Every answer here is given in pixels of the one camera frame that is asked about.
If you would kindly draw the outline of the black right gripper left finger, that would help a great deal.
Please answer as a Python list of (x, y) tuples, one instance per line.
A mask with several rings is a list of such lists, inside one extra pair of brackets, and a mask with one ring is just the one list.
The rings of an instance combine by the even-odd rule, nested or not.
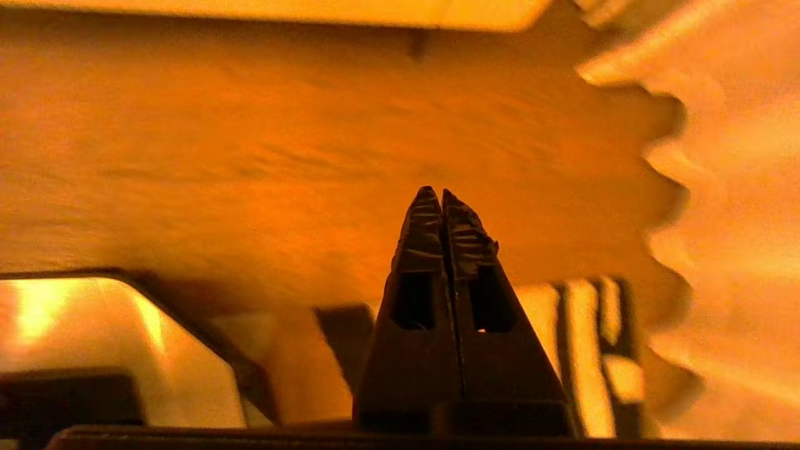
[(434, 188), (421, 187), (403, 220), (352, 396), (363, 428), (425, 433), (434, 408), (461, 395), (443, 219)]

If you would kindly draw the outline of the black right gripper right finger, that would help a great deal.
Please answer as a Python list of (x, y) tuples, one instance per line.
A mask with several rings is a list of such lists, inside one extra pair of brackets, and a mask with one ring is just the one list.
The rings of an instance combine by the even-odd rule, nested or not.
[(562, 383), (474, 209), (443, 191), (449, 302), (459, 396), (441, 407), (442, 433), (574, 436)]

